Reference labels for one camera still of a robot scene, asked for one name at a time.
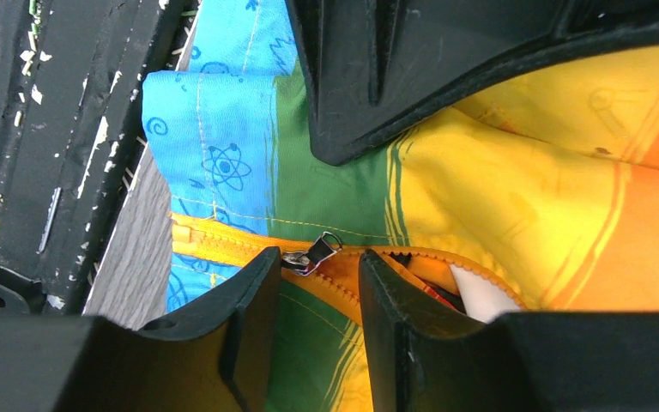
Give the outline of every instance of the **colorful fabric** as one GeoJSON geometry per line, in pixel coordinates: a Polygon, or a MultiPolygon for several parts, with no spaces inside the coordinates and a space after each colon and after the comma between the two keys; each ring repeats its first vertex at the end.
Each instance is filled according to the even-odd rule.
{"type": "MultiPolygon", "coordinates": [[[[174,213],[277,239],[327,230],[420,248],[408,273],[457,293],[432,257],[443,251],[524,309],[659,310],[659,47],[520,76],[330,167],[309,149],[283,2],[201,13],[190,72],[144,84],[174,213]]],[[[269,410],[372,410],[356,267],[323,265],[331,290],[287,277],[269,410]]],[[[169,309],[236,270],[175,255],[169,309]]]]}

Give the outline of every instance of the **metal zipper pull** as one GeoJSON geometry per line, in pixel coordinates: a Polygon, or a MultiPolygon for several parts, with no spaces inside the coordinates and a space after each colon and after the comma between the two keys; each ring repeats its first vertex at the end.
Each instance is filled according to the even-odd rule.
{"type": "Polygon", "coordinates": [[[332,258],[342,250],[342,241],[330,232],[324,232],[310,246],[308,251],[286,251],[281,255],[281,266],[299,276],[308,276],[322,262],[332,258]]]}

